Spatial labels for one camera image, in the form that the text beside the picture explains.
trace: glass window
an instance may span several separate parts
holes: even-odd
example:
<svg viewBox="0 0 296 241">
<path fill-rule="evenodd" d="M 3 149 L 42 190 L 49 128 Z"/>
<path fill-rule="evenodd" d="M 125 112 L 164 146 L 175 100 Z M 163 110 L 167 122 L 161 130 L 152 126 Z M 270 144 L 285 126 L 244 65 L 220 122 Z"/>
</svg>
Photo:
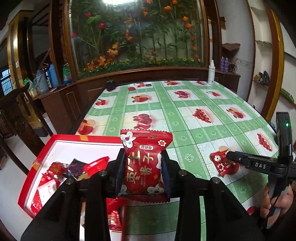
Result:
<svg viewBox="0 0 296 241">
<path fill-rule="evenodd" d="M 204 66 L 199 0 L 70 0 L 79 79 L 155 66 Z"/>
<path fill-rule="evenodd" d="M 2 78 L 0 79 L 0 81 L 2 84 L 4 95 L 7 95 L 10 91 L 13 90 L 9 69 L 2 72 Z"/>
</svg>

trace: window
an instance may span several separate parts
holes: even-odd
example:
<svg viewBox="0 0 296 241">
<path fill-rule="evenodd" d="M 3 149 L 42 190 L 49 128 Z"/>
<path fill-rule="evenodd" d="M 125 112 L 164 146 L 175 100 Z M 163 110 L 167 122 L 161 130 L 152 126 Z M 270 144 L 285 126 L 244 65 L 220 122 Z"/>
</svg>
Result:
<svg viewBox="0 0 296 241">
<path fill-rule="evenodd" d="M 2 72 L 2 78 L 0 79 L 0 82 L 2 84 L 4 95 L 7 95 L 13 90 L 9 69 Z"/>
</svg>

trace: gold pillar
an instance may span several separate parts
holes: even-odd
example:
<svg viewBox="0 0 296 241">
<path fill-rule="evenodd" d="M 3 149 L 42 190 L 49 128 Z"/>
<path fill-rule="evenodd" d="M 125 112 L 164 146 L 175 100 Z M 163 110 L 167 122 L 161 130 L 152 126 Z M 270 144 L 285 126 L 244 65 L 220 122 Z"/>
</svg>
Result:
<svg viewBox="0 0 296 241">
<path fill-rule="evenodd" d="M 31 79 L 36 73 L 32 36 L 33 11 L 21 10 L 9 23 L 7 56 L 13 88 L 23 87 L 25 78 Z M 18 97 L 22 112 L 32 128 L 42 127 L 25 95 Z"/>
</svg>

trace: human hand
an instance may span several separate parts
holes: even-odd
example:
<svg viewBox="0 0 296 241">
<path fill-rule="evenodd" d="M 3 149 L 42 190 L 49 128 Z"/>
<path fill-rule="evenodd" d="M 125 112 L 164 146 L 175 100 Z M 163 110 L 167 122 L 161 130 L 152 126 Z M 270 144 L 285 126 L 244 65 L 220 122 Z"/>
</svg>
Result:
<svg viewBox="0 0 296 241">
<path fill-rule="evenodd" d="M 260 216 L 262 218 L 267 217 L 271 206 L 274 204 L 274 202 L 277 198 L 277 197 L 275 197 L 272 200 L 270 200 L 268 192 L 269 192 L 269 187 L 267 184 L 264 189 L 264 195 L 263 195 L 263 199 L 261 202 L 261 208 L 260 208 Z M 287 194 L 280 195 L 276 204 L 275 204 L 275 207 L 281 208 L 280 213 L 268 218 L 268 222 L 267 222 L 268 226 L 273 225 L 279 216 L 284 215 L 289 210 L 289 208 L 291 207 L 292 202 L 293 202 L 293 197 L 294 197 L 293 191 L 292 191 L 291 185 L 289 185 Z"/>
</svg>

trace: green and white tablecloth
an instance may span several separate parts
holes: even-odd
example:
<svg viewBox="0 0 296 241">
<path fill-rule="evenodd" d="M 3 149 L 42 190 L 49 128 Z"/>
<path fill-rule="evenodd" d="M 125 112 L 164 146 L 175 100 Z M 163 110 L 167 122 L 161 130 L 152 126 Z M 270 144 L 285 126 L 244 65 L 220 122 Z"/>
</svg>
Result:
<svg viewBox="0 0 296 241">
<path fill-rule="evenodd" d="M 193 116 L 196 109 L 201 109 L 210 122 Z M 93 128 L 89 135 L 119 136 L 120 129 L 134 129 L 138 123 L 133 116 L 143 113 L 152 120 L 150 126 L 147 124 L 149 129 L 173 133 L 173 142 L 167 147 L 170 158 L 196 177 L 207 180 L 220 177 L 209 156 L 224 147 L 264 156 L 278 155 L 274 132 L 264 118 L 216 82 L 208 85 L 188 80 L 156 81 L 124 85 L 112 92 L 105 90 L 90 108 L 85 122 L 91 120 Z M 267 141 L 269 149 L 259 143 L 258 134 Z M 235 175 L 220 179 L 246 209 L 260 204 L 266 175 L 239 167 Z M 173 240 L 178 206 L 178 199 L 156 205 L 131 202 L 126 217 L 129 239 Z M 203 198 L 201 214 L 202 240 L 205 240 Z"/>
</svg>

